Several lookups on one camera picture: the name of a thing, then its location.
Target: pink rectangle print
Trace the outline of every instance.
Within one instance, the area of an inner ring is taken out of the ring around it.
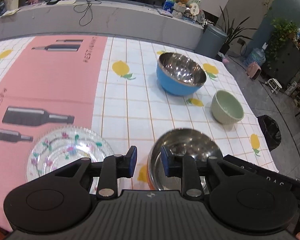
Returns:
[[[78,51],[34,50],[50,44],[78,44]],[[0,129],[18,131],[33,142],[0,141],[0,227],[11,230],[3,201],[15,187],[26,183],[26,165],[37,140],[66,123],[36,127],[2,123],[9,106],[39,108],[51,114],[74,116],[76,126],[91,127],[95,93],[107,37],[57,35],[35,37],[0,82]]]
[[[102,36],[37,36],[6,73],[0,91],[5,87],[11,97],[93,103],[106,41]],[[32,49],[51,44],[80,47],[78,51]]]

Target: black bottle graphic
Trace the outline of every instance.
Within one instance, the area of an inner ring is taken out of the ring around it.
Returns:
[[[80,44],[51,44],[45,47],[34,47],[32,49],[45,49],[46,51],[78,51]]]
[[[6,142],[13,142],[13,143],[17,143],[19,141],[32,142],[33,137],[27,136],[27,135],[22,135],[18,131],[0,129],[0,140],[6,141]]]
[[[44,109],[38,108],[9,106],[4,114],[2,122],[24,126],[40,126],[49,122],[73,124],[74,116],[51,114]]]
[[[56,42],[83,42],[83,40],[56,40]]]

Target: lemon print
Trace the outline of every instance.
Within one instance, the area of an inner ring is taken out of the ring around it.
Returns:
[[[203,64],[203,69],[212,80],[214,80],[217,77],[216,75],[219,73],[219,70],[215,66],[207,63]]]
[[[139,171],[138,181],[147,183],[147,167],[143,165]]]
[[[189,99],[187,100],[187,102],[188,102],[189,104],[191,104],[191,105],[194,105],[194,106],[203,106],[202,101],[200,101],[200,100],[198,100],[198,99],[196,99],[196,98],[189,98]]]
[[[250,143],[251,143],[251,146],[252,146],[252,149],[253,149],[254,153],[255,153],[257,156],[260,156],[260,155],[258,155],[258,153],[260,152],[260,151],[258,150],[258,148],[260,147],[260,142],[259,142],[259,139],[258,139],[258,135],[256,135],[256,134],[253,133],[253,134],[250,136]]]
[[[1,52],[0,53],[0,60],[4,59],[5,57],[7,57],[11,52],[12,52],[12,49],[7,49],[7,50]]]
[[[132,80],[132,73],[129,73],[129,66],[123,61],[119,60],[112,64],[112,70],[120,77]]]

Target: small white stool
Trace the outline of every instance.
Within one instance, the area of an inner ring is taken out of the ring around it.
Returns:
[[[268,84],[272,88],[271,93],[275,92],[277,94],[282,88],[278,80],[276,80],[275,78],[270,78],[265,84]]]

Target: clear plastic plate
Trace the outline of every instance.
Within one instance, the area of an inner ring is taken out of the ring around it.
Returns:
[[[43,136],[31,151],[26,179],[37,179],[83,157],[102,162],[110,155],[114,155],[110,145],[93,131],[75,126],[57,128]],[[91,194],[96,193],[98,180],[93,179]]]

